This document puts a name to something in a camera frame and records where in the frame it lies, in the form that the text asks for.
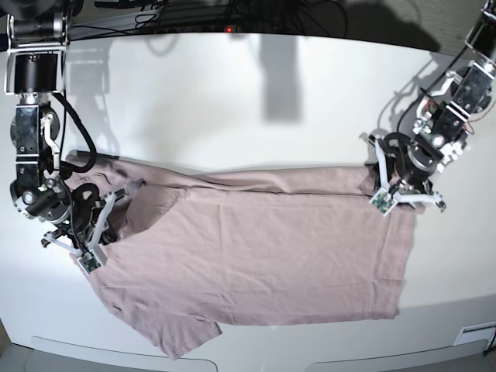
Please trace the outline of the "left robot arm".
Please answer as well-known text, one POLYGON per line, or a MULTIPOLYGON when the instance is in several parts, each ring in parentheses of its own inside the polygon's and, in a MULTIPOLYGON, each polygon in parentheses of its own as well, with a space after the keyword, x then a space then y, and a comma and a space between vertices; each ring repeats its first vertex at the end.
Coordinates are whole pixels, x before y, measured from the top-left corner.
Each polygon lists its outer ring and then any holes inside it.
POLYGON ((474 53, 459 70, 450 64, 442 75, 411 103, 415 121, 409 134, 396 129, 385 137, 370 136, 377 157, 376 189, 370 203, 382 215, 397 205, 437 205, 442 195, 430 177, 458 160, 467 145, 470 119, 493 99, 495 80, 495 3, 487 1, 465 40, 474 53))

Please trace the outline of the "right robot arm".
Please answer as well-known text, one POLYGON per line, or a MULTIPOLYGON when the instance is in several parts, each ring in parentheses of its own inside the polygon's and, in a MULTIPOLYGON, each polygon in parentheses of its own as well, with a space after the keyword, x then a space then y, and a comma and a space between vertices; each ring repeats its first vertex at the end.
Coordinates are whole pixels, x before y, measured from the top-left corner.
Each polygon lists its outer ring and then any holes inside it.
POLYGON ((115 242, 109 214, 121 191, 102 196, 96 184, 70 189, 72 174, 89 172, 97 151, 74 108, 64 97, 65 54, 70 45, 71 18, 81 10, 80 1, 3 1, 7 15, 7 69, 4 90, 19 100, 11 124, 11 141, 16 148, 16 179, 11 184, 13 205, 28 219, 55 226, 42 240, 47 246, 68 237, 68 247, 87 270, 106 260, 102 244, 115 242), (83 136, 89 149, 86 164, 76 165, 61 158, 57 144, 60 120, 50 100, 55 98, 83 136))

